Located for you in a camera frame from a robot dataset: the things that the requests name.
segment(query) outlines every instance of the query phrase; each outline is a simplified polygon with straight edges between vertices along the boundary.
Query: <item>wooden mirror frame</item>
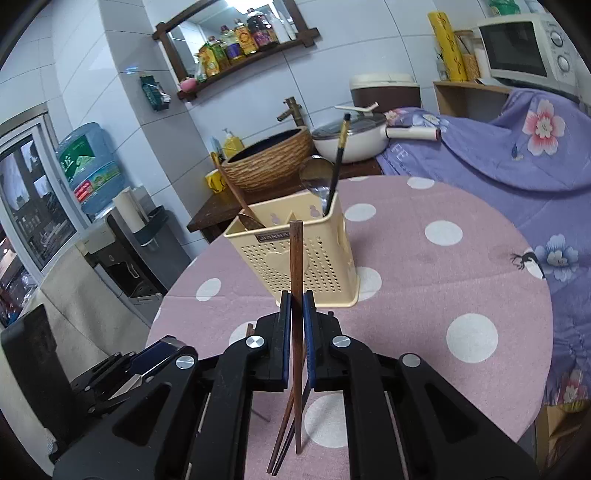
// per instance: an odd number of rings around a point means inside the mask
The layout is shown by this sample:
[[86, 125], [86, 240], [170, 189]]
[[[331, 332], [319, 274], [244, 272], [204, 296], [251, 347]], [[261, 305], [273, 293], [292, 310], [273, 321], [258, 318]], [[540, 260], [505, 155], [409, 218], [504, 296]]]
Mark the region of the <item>wooden mirror frame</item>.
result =
[[[174, 43], [170, 40], [168, 33], [172, 29], [178, 27], [181, 23], [191, 18], [197, 12], [200, 12], [201, 10], [204, 10], [210, 5], [213, 5], [214, 3], [220, 1], [223, 2], [225, 0], [199, 0], [190, 7], [187, 7], [185, 10], [180, 12], [178, 15], [176, 15], [169, 21], [160, 22], [158, 25], [156, 25], [156, 31], [152, 34], [152, 38], [156, 41], [162, 42], [164, 51], [166, 52], [166, 55], [168, 55], [168, 60], [170, 61], [170, 64], [172, 65], [174, 73], [176, 74], [179, 82], [187, 78], [189, 76], [189, 73], [187, 72], [187, 69], [183, 64], [183, 61], [181, 60], [181, 57], [178, 54], [178, 51], [174, 46]], [[228, 75], [231, 75], [233, 72], [243, 69], [251, 63], [255, 63], [256, 61], [267, 58], [277, 52], [288, 50], [289, 48], [294, 48], [299, 45], [303, 45], [306, 48], [309, 48], [312, 45], [314, 45], [314, 39], [320, 36], [320, 32], [318, 31], [318, 29], [308, 28], [308, 25], [306, 24], [304, 17], [301, 16], [300, 10], [297, 8], [297, 5], [295, 3], [296, 0], [282, 1], [285, 7], [287, 8], [287, 11], [290, 13], [294, 21], [295, 27], [297, 29], [295, 40], [280, 43], [275, 48], [272, 48], [270, 50], [260, 51], [252, 55], [249, 55], [239, 63], [231, 65], [230, 68], [218, 73], [213, 77], [209, 77], [205, 82], [198, 83], [194, 91], [190, 93], [183, 92], [182, 90], [179, 91], [178, 97], [182, 100], [192, 100], [194, 98], [197, 98], [197, 93], [201, 90], [214, 84], [218, 80], [221, 80], [227, 77]]]

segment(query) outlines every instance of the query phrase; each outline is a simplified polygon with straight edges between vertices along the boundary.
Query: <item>wooden chopstick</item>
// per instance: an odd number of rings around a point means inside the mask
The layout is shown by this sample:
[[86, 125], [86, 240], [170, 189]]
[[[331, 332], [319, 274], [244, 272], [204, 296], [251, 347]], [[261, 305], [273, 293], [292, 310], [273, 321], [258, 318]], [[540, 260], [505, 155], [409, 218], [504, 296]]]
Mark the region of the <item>wooden chopstick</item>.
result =
[[295, 452], [301, 453], [301, 388], [303, 348], [302, 301], [304, 295], [304, 222], [290, 222], [290, 274], [291, 274], [291, 337], [293, 356], [293, 392], [295, 421]]
[[218, 155], [216, 153], [211, 153], [211, 156], [212, 156], [213, 162], [216, 164], [216, 168], [222, 174], [222, 177], [223, 177], [224, 181], [226, 182], [226, 185], [228, 185], [228, 188], [230, 188], [230, 190], [232, 191], [232, 193], [236, 197], [236, 200], [238, 200], [238, 203], [240, 204], [240, 206], [244, 210], [244, 213], [246, 213], [249, 217], [254, 218], [257, 222], [261, 223], [261, 221], [255, 215], [255, 212], [253, 212], [252, 209], [248, 206], [246, 199], [244, 198], [244, 195], [242, 194], [242, 190], [240, 188], [238, 188], [236, 185], [234, 185], [234, 183], [228, 178], [228, 175], [226, 175], [226, 170], [224, 170], [224, 168], [222, 167], [222, 163], [220, 162]]
[[[306, 344], [304, 344], [303, 349], [303, 357], [306, 357]], [[279, 448], [281, 447], [281, 442], [283, 441], [283, 437], [285, 436], [285, 431], [287, 430], [287, 424], [290, 421], [291, 411], [294, 407], [294, 387], [291, 386], [290, 396], [287, 399], [287, 405], [285, 406], [285, 412], [283, 412], [283, 419], [281, 420], [281, 426], [279, 427], [279, 432], [277, 432], [277, 439], [275, 440], [275, 446], [273, 447], [273, 453], [271, 454], [271, 460], [269, 460], [269, 466], [267, 467], [267, 473], [271, 473], [273, 471], [273, 467], [275, 465], [275, 461], [277, 460], [277, 455], [279, 455]]]

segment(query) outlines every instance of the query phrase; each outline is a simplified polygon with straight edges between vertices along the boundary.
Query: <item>paper towel roll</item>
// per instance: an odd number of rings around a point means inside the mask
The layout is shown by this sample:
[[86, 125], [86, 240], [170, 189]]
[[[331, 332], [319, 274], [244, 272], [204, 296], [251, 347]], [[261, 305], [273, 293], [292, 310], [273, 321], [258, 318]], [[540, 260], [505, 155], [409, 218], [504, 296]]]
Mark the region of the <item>paper towel roll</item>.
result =
[[466, 68], [464, 59], [457, 46], [456, 36], [453, 33], [452, 26], [445, 12], [429, 12], [427, 14], [437, 42], [441, 48], [441, 55], [447, 67], [449, 79], [452, 82], [467, 82]]
[[129, 187], [121, 191], [120, 194], [113, 199], [113, 203], [117, 207], [117, 210], [119, 210], [119, 214], [124, 222], [127, 223], [127, 226], [132, 233], [140, 231], [145, 226], [145, 222], [142, 218], [142, 214], [144, 213], [139, 210], [141, 207], [135, 201]]

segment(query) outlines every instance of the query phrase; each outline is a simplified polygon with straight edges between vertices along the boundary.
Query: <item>round table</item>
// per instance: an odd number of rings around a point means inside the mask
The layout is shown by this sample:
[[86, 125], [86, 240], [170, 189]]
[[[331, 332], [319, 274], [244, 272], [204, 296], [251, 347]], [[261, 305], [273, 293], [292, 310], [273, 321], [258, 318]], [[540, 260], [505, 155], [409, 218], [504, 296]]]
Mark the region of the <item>round table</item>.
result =
[[[482, 200], [428, 179], [358, 177], [339, 194], [361, 278], [358, 303], [334, 309], [343, 333], [383, 355], [419, 354], [517, 441], [539, 411], [553, 338], [546, 282], [511, 262], [525, 239]], [[206, 358], [277, 310], [220, 237], [166, 295], [148, 343], [174, 335]], [[254, 395], [246, 479], [266, 475], [287, 396]], [[342, 395], [312, 392], [302, 431], [302, 455], [292, 445], [278, 477], [348, 479]]]

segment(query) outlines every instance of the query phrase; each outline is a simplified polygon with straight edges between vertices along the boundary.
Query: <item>pink flower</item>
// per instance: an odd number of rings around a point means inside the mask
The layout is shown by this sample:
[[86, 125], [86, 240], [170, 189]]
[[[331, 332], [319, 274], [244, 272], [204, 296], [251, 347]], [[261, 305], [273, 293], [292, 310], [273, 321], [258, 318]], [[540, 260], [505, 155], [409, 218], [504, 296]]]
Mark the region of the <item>pink flower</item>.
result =
[[563, 374], [562, 384], [555, 398], [557, 404], [568, 404], [577, 400], [587, 399], [587, 387], [583, 383], [583, 372], [573, 370], [571, 374]]
[[538, 113], [529, 111], [523, 125], [523, 133], [531, 135], [527, 149], [536, 157], [543, 151], [554, 155], [558, 150], [557, 137], [564, 135], [566, 124], [561, 116], [554, 114], [554, 105], [548, 100], [538, 104]]

